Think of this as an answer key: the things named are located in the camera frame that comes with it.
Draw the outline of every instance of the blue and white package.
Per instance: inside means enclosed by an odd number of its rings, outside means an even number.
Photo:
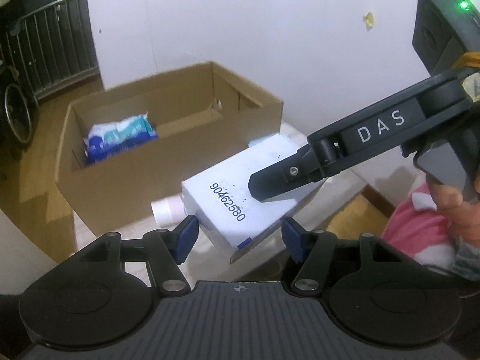
[[[95,124],[85,139],[88,163],[105,160],[151,140],[157,133],[147,121],[147,114],[131,116],[121,122]]]

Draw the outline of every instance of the wooden floor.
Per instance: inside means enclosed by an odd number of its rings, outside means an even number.
[[[63,119],[71,100],[99,89],[101,81],[95,78],[45,102],[33,142],[20,161],[0,147],[0,209],[56,262],[76,251],[73,213],[53,181]]]
[[[381,235],[388,218],[362,195],[339,212],[327,227],[340,239],[357,239],[361,233]]]

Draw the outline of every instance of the metal railing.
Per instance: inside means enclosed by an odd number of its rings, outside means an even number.
[[[0,31],[0,58],[39,99],[98,74],[87,0],[57,0]]]

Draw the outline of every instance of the screw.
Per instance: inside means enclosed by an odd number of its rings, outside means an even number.
[[[313,291],[318,288],[318,283],[312,279],[300,279],[295,283],[295,287],[302,291]]]
[[[172,279],[163,282],[162,287],[165,291],[177,292],[183,290],[186,287],[186,284],[181,280]]]

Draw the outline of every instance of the pink clothing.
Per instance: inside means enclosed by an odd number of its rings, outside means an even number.
[[[421,264],[449,269],[455,262],[449,226],[449,220],[436,213],[427,184],[423,184],[397,207],[382,238]]]

